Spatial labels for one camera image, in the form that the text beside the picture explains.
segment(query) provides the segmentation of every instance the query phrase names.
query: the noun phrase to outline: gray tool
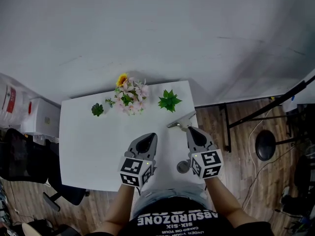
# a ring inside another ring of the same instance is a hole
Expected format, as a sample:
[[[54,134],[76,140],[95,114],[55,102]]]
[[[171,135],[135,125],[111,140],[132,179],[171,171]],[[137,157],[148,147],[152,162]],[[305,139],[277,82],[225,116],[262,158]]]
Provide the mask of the gray tool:
[[[198,152],[206,152],[208,150],[216,150],[217,146],[214,144],[214,140],[212,139],[211,135],[206,133],[200,128],[192,127],[192,123],[190,118],[196,114],[196,111],[193,111],[178,120],[170,123],[167,127],[175,127],[179,126],[181,130],[186,132],[187,136],[187,144],[190,152],[188,153],[189,159],[187,160],[188,164],[190,165],[191,161],[191,154],[198,153]],[[183,169],[186,168],[186,161],[182,161],[177,166],[177,169],[180,173],[184,173]]]
[[[153,172],[156,161],[154,157],[157,152],[158,136],[156,133],[149,133],[133,140],[125,152],[125,157],[152,161]]]

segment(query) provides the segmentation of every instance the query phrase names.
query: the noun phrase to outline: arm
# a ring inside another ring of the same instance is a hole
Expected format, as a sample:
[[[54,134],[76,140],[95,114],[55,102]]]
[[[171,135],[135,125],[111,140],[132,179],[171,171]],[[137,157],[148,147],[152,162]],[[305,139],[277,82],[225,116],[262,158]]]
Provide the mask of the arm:
[[[122,184],[117,197],[106,213],[105,221],[95,232],[104,232],[116,236],[129,222],[134,187]]]
[[[217,213],[226,217],[234,228],[246,223],[257,222],[242,210],[237,199],[220,179],[213,177],[205,179],[205,182]]]

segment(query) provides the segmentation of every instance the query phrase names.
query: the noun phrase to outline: sunflower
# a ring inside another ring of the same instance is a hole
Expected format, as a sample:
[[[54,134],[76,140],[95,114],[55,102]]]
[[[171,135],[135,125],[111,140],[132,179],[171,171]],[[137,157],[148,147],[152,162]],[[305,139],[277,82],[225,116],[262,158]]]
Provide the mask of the sunflower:
[[[117,80],[117,82],[116,82],[116,86],[117,86],[118,88],[120,88],[120,87],[123,86],[123,84],[125,83],[125,81],[128,79],[127,76],[128,76],[128,75],[127,75],[126,73],[122,73],[122,74],[119,76],[119,78],[118,78],[118,80]]]

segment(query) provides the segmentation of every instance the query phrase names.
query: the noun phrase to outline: flower bouquet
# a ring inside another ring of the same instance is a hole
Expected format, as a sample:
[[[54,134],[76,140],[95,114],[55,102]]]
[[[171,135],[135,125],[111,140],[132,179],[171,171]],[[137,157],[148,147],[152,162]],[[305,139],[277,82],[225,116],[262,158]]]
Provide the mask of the flower bouquet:
[[[128,78],[126,73],[119,76],[116,82],[114,99],[105,100],[111,106],[115,105],[117,109],[128,115],[141,113],[145,109],[144,102],[149,96],[149,87],[140,81],[135,82],[134,78]]]

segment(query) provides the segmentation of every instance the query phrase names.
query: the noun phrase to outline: black t-shirt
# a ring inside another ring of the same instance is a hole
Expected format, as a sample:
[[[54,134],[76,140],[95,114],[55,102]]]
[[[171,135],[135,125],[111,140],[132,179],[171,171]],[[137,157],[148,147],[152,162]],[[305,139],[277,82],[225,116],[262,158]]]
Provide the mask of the black t-shirt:
[[[111,236],[92,233],[90,236]],[[267,222],[248,223],[233,228],[218,213],[205,209],[201,204],[187,198],[162,199],[146,207],[131,220],[119,236],[183,236],[183,235],[273,235]]]

